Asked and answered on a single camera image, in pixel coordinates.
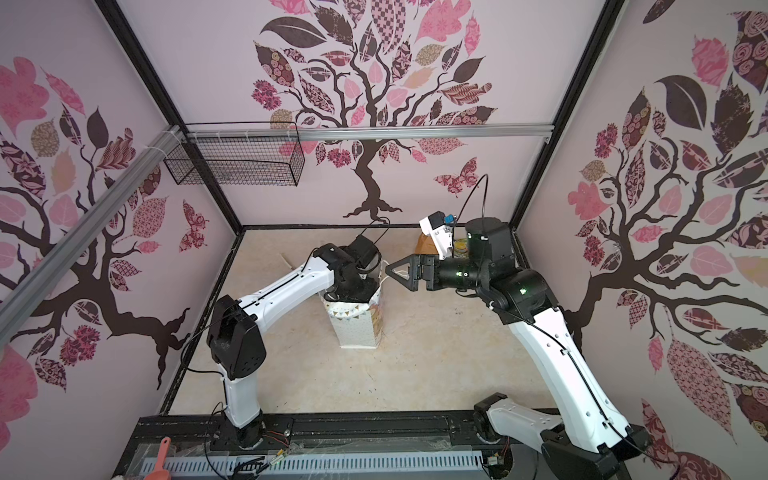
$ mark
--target small object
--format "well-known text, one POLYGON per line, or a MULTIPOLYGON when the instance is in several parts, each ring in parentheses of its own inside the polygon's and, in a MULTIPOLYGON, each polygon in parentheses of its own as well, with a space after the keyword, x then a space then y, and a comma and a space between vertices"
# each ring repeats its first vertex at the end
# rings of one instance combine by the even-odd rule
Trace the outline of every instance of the small object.
POLYGON ((169 446, 170 437, 165 437, 163 441, 160 442, 160 450, 157 452, 157 463, 154 464, 154 470, 144 477, 144 480, 170 480, 170 472, 163 469, 165 455, 168 455, 169 446))

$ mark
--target pink wall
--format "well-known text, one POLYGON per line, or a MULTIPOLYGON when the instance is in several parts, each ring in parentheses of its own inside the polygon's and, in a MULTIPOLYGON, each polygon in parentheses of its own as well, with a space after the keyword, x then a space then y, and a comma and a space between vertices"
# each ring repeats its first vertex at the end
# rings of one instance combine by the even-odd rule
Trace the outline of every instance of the pink wall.
MULTIPOLYGON (((165 128, 91 2, 3 13, 0 296, 165 128)), ((205 189, 161 164, 2 352, 4 476, 109 478, 157 412, 232 240, 205 189)))
POLYGON ((521 229, 678 478, 765 476, 766 35, 757 0, 630 3, 521 229))
MULTIPOLYGON (((167 0, 123 2, 122 7, 187 122, 274 118, 313 122, 304 127, 354 127, 379 125, 384 108, 385 123, 397 126, 412 124, 416 116, 432 111, 437 115, 453 112, 457 118, 459 112, 468 111, 461 120, 472 118, 481 123, 551 122, 603 2, 395 0, 376 4, 391 7, 395 24, 401 18, 402 27, 384 28, 386 10, 367 0, 240 0, 228 2, 226 8, 210 2, 167 0), (360 16, 345 5, 359 5, 360 16), (330 27, 334 15, 339 25, 349 25, 349 29, 334 31, 330 27), (308 31, 317 33, 309 40, 286 34, 285 22, 299 22, 303 28, 309 25, 308 31), (369 25, 372 38, 383 46, 380 62, 362 54, 354 61, 340 61, 337 56, 335 64, 324 57, 329 52, 351 57, 369 25), (444 55, 459 44, 456 57, 447 62, 441 76, 444 55), (431 57, 427 55, 430 49, 435 52, 431 57), (274 68, 290 69, 282 80, 278 80, 280 75, 271 78, 264 70, 266 65, 272 71, 273 55, 277 58, 274 68), (333 69, 338 81, 323 80, 317 74, 313 78, 305 71, 308 68, 333 69), (386 72, 393 68, 402 77, 393 73, 388 82, 386 72), (371 85, 371 95, 366 83, 371 85), (471 93, 459 95, 449 90, 461 84, 471 93), (410 95, 414 97, 409 108, 393 120, 394 112, 403 108, 410 95), (296 96, 303 97, 304 107, 315 112, 303 109, 296 96), (348 107, 344 115, 342 101, 348 107), (432 110, 436 102, 441 107, 432 110), (355 115, 363 104, 366 109, 355 115), (475 107, 479 114, 470 110, 475 107)), ((425 124, 437 124, 438 118, 426 118, 425 124)), ((390 156, 383 163, 377 154, 381 144, 364 143, 359 157, 354 155, 352 141, 321 144, 329 154, 339 148, 339 159, 332 162, 318 157, 316 144, 308 142, 298 187, 225 186, 224 191, 244 223, 368 223, 378 216, 387 216, 394 223, 412 223, 435 210, 458 213, 467 189, 451 193, 448 185, 441 186, 435 179, 452 175, 457 186, 467 187, 459 173, 477 158, 469 186, 488 174, 492 179, 488 213, 508 219, 540 140, 462 138, 463 145, 457 141, 443 149, 415 140, 402 141, 402 146, 390 141, 386 149, 397 152, 399 162, 390 156), (345 217, 355 211, 356 215, 345 217)), ((479 215, 479 204, 468 207, 466 214, 479 215)))

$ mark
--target floor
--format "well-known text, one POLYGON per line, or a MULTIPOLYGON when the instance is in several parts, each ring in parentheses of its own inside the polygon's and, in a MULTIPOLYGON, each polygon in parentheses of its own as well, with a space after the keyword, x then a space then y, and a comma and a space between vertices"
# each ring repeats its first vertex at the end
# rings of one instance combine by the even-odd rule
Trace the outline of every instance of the floor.
MULTIPOLYGON (((371 229, 376 239, 384 230, 371 229)), ((223 286, 252 293, 299 266, 319 245, 345 245, 358 230, 252 230, 223 286)), ((413 253, 418 229, 391 229, 378 243, 385 260, 413 253)), ((363 412, 471 409, 493 392, 524 406, 555 407, 523 346, 478 299, 453 290, 410 292, 383 283, 384 335, 378 349, 341 349, 319 297, 313 296, 263 335, 258 370, 265 412, 363 412)), ((190 365, 213 369, 205 342, 190 365)), ((187 372, 170 413, 210 414, 223 401, 219 376, 187 372)))

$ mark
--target wire basket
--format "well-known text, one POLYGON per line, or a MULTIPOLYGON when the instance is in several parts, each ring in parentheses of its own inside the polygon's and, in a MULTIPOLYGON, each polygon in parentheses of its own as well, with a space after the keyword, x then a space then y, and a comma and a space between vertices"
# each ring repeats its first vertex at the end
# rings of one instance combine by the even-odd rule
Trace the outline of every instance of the wire basket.
POLYGON ((218 184, 295 187, 304 168, 296 123, 249 122, 256 123, 268 123, 272 130, 189 134, 186 145, 180 144, 168 154, 165 166, 179 185, 203 183, 191 158, 199 156, 218 184))

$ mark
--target pink leaf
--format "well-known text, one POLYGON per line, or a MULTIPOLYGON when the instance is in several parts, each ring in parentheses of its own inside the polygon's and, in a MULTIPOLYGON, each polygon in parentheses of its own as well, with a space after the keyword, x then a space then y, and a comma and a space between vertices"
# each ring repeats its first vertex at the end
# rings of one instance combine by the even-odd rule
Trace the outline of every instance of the pink leaf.
POLYGON ((411 150, 411 156, 413 156, 413 159, 418 162, 422 162, 424 164, 427 163, 427 157, 425 157, 422 152, 416 150, 415 148, 411 150))
POLYGON ((702 245, 694 250, 690 268, 702 276, 718 276, 733 271, 733 266, 725 255, 709 245, 702 245))
POLYGON ((656 336, 648 344, 648 359, 654 366, 654 371, 661 370, 661 363, 664 361, 664 348, 661 346, 661 337, 656 336))
POLYGON ((78 222, 78 208, 69 195, 63 195, 51 205, 48 218, 56 225, 74 227, 78 222))
POLYGON ((408 97, 408 91, 405 88, 396 88, 395 90, 389 91, 386 95, 386 100, 394 108, 397 108, 406 101, 406 97, 408 97))
POLYGON ((680 185, 675 185, 659 199, 659 210, 663 214, 674 215, 680 209, 682 201, 683 194, 680 192, 680 185))
POLYGON ((359 124, 363 118, 366 116, 366 106, 360 105, 357 110, 355 110, 355 113, 352 114, 352 126, 359 124))
POLYGON ((24 204, 8 195, 0 195, 0 220, 15 223, 24 218, 27 208, 24 204))
POLYGON ((663 231, 658 225, 648 225, 633 233, 632 237, 640 243, 648 243, 656 240, 663 231))
POLYGON ((368 81, 371 82, 371 84, 377 84, 382 80, 384 80, 384 73, 382 72, 381 67, 379 67, 379 63, 374 61, 373 65, 371 65, 371 68, 368 70, 368 81))
POLYGON ((478 47, 480 43, 480 24, 475 20, 475 16, 469 19, 467 22, 466 33, 464 34, 464 47, 467 49, 467 56, 471 56, 472 52, 478 47))
POLYGON ((148 240, 146 242, 139 243, 136 248, 142 253, 152 253, 160 246, 158 242, 148 240))
POLYGON ((730 202, 733 199, 733 195, 723 195, 721 197, 715 197, 704 203, 699 209, 699 217, 704 220, 707 225, 717 225, 726 214, 730 211, 730 202))
POLYGON ((357 83, 349 77, 344 80, 344 95, 346 95, 347 98, 357 98, 357 96, 360 95, 360 87, 358 87, 357 83))
POLYGON ((0 242, 0 268, 8 268, 16 261, 16 247, 0 242))

